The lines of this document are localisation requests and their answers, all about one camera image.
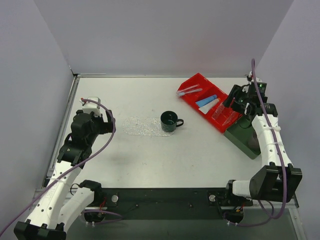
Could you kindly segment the clear plastic packet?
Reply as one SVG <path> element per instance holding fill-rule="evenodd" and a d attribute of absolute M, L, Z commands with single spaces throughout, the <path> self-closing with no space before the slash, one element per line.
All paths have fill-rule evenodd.
<path fill-rule="evenodd" d="M 220 117 L 221 113 L 224 111 L 224 109 L 225 109 L 225 106 L 223 105 L 223 103 L 220 103 L 211 117 L 214 120 L 217 120 Z"/>

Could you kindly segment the dark green mug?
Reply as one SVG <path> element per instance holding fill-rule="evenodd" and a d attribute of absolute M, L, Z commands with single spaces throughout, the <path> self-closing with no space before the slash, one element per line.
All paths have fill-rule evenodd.
<path fill-rule="evenodd" d="M 178 118 L 178 115 L 173 111 L 165 111 L 160 116 L 161 128 L 166 133 L 173 133 L 178 127 L 184 124 L 184 120 Z"/>

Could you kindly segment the purple cup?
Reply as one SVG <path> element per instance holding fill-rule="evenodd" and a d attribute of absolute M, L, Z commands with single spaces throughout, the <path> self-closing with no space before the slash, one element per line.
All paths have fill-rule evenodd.
<path fill-rule="evenodd" d="M 253 152 L 260 152 L 260 145 L 257 134 L 255 132 L 247 140 L 248 148 Z"/>

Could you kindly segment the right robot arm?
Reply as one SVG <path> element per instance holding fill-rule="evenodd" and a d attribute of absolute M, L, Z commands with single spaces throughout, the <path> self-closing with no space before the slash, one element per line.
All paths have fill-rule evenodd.
<path fill-rule="evenodd" d="M 267 102 L 266 83 L 234 85 L 223 102 L 241 117 L 224 135 L 247 156 L 261 155 L 261 169 L 249 180 L 230 180 L 231 195 L 260 201 L 290 202 L 303 174 L 287 155 L 273 103 Z"/>

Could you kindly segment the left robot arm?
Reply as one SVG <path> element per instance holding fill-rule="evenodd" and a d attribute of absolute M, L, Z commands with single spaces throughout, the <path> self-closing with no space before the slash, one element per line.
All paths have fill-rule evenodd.
<path fill-rule="evenodd" d="M 19 240 L 64 240 L 72 223 L 88 206 L 96 206 L 103 200 L 101 184 L 83 181 L 74 196 L 65 198 L 75 178 L 90 159 L 92 146 L 99 135 L 116 132 L 115 118 L 111 110 L 105 112 L 104 121 L 99 109 L 78 110 L 71 123 L 71 132 L 59 150 L 57 161 L 47 187 L 36 197 L 35 208 L 25 221 L 14 227 Z"/>

